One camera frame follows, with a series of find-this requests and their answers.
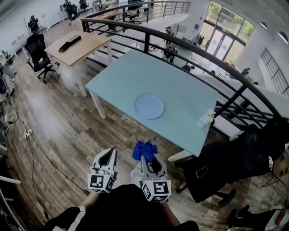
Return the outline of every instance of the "window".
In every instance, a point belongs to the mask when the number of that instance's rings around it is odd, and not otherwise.
[[[223,7],[217,25],[229,31],[233,35],[237,35],[242,26],[243,20],[244,19],[241,16]]]
[[[203,50],[206,49],[207,42],[211,39],[213,32],[214,32],[213,26],[207,23],[203,23],[202,29],[200,30],[200,35],[204,36],[204,40],[201,44],[201,48]]]
[[[244,21],[242,28],[238,34],[238,38],[247,43],[254,32],[255,27],[247,20]]]
[[[234,41],[229,53],[227,54],[227,57],[225,59],[225,62],[231,64],[235,64],[241,55],[242,51],[244,50],[244,45],[239,43],[238,41]]]
[[[205,20],[207,23],[216,24],[218,30],[225,29],[227,35],[233,38],[235,36],[234,39],[243,44],[249,41],[255,30],[255,26],[240,15],[213,1],[210,1]]]
[[[205,19],[216,24],[221,13],[221,9],[222,6],[220,4],[211,1]]]

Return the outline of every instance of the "black shirt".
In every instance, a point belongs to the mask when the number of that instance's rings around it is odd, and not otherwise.
[[[30,20],[28,26],[30,27],[31,32],[37,31],[39,29],[38,19],[35,19],[33,21]]]
[[[64,9],[67,10],[67,9],[71,8],[71,2],[67,1],[63,4],[63,6],[64,6]]]
[[[78,207],[71,207],[49,220],[41,231],[52,231],[55,226],[68,230],[79,214]],[[75,231],[88,230],[171,230],[161,204],[148,202],[136,185],[122,185],[101,194],[96,204],[86,210]],[[199,231],[195,222],[185,222],[173,230]]]

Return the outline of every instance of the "wooden floor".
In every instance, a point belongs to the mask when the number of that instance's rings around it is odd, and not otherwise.
[[[54,26],[50,30],[50,42],[71,30],[67,21]],[[12,105],[17,100],[22,104],[21,116],[26,121],[25,126],[33,130],[33,138],[41,148],[32,138],[19,141],[22,123],[18,119],[10,125],[7,133],[8,164],[13,167],[11,175],[22,181],[18,191],[26,204],[25,217],[31,221],[35,229],[47,221],[43,210],[52,218],[71,206],[78,206],[86,197],[55,169],[44,153],[70,179],[86,189],[87,173],[95,154],[115,146],[118,149],[118,176],[115,186],[118,186],[130,182],[130,172],[137,165],[132,159],[132,151],[138,140],[151,139],[153,144],[158,146],[159,154],[168,166],[169,177],[172,180],[172,196],[168,203],[172,211],[181,222],[197,222],[202,231],[224,230],[226,219],[233,208],[249,204],[253,212],[262,212],[273,205],[283,203],[287,195],[287,189],[281,183],[261,187],[271,178],[269,173],[235,182],[233,186],[237,189],[237,196],[223,209],[218,207],[219,198],[215,196],[202,203],[195,203],[188,190],[176,194],[175,188],[179,180],[183,180],[182,171],[173,163],[168,163],[167,158],[179,152],[179,147],[105,102],[102,104],[107,119],[102,120],[91,97],[84,98],[81,94],[73,78],[73,69],[60,65],[61,76],[49,74],[47,84],[44,84],[26,64],[22,52],[18,53],[15,65],[18,72],[16,91],[10,101]],[[82,81],[87,83],[104,67],[84,60],[78,68],[83,73]],[[12,110],[12,106],[6,105],[5,114]],[[219,136],[210,131],[208,139],[216,140]],[[32,183],[33,154],[37,197]],[[227,185],[223,190],[228,192],[231,188],[231,185]]]

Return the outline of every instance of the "person's arm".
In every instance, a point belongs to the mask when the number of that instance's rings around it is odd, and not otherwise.
[[[100,196],[100,193],[92,192],[89,194],[89,196],[80,204],[81,206],[84,206],[85,209],[88,209],[92,207],[98,200]]]
[[[275,220],[275,224],[276,225],[280,225],[283,217],[285,216],[286,210],[288,209],[288,205],[289,205],[289,201],[286,200],[283,209],[281,210],[281,212],[279,213],[278,217]]]
[[[161,204],[161,207],[163,209],[163,213],[167,219],[167,222],[170,224],[170,226],[177,227],[181,224],[179,220],[176,218],[176,216],[172,213],[170,207],[168,206],[168,203]]]

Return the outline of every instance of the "blue glove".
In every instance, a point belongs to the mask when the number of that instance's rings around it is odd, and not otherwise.
[[[156,145],[151,144],[151,140],[144,143],[142,141],[138,141],[135,145],[134,152],[132,153],[132,158],[137,161],[141,160],[141,156],[144,155],[146,161],[151,163],[154,158],[154,153],[158,153],[158,147]]]

